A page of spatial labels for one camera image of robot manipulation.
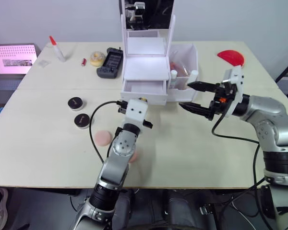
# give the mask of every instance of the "white plastic cabinet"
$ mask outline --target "white plastic cabinet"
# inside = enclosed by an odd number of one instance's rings
[[[167,101],[187,102],[193,99],[195,90],[186,89],[188,76],[177,76],[175,88],[169,89],[171,52],[175,51],[175,59],[181,60],[187,69],[198,70],[197,50],[193,44],[170,46],[174,24],[175,15],[172,11],[167,37],[160,36],[159,30],[156,29],[127,30],[123,11],[121,15],[124,46],[121,90],[123,100],[144,97],[149,104],[165,105]]]

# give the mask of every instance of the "red bottle cap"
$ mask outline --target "red bottle cap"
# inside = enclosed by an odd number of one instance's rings
[[[53,45],[53,46],[56,46],[57,43],[56,43],[56,41],[53,39],[53,37],[52,37],[52,36],[49,36],[49,38],[50,38],[50,41],[51,41],[52,45]]]
[[[236,50],[224,50],[217,54],[218,57],[229,62],[233,66],[244,65],[244,57],[241,53]]]

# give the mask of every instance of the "pink round pad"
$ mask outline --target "pink round pad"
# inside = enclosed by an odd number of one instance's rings
[[[96,132],[94,135],[94,141],[96,145],[98,146],[106,146],[110,144],[111,140],[112,140],[112,136],[110,132],[106,130],[100,130]]]
[[[129,163],[135,162],[139,157],[138,152],[135,150],[133,156],[130,158]]]

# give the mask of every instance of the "laptop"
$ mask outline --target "laptop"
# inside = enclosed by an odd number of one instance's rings
[[[0,104],[5,104],[36,61],[34,44],[0,44]]]

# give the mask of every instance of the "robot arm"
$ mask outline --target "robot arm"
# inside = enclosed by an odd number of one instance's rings
[[[126,10],[132,11],[130,19],[126,18],[127,25],[133,30],[144,30],[143,14],[145,12],[145,2],[136,1],[133,6],[126,8]]]
[[[145,100],[131,99],[127,106],[125,103],[119,109],[119,112],[126,114],[123,128],[117,130],[118,136],[112,143],[110,155],[102,166],[90,199],[77,212],[73,230],[108,227],[129,169],[129,160],[135,151],[136,140],[144,126],[152,128],[152,124],[144,119],[147,108]]]
[[[241,67],[228,70],[221,83],[192,82],[198,91],[214,92],[209,108],[195,103],[180,103],[184,109],[212,120],[214,114],[239,116],[253,125],[264,151],[265,180],[262,206],[268,218],[276,219],[278,229],[288,229],[288,115],[284,105],[272,98],[243,94]]]

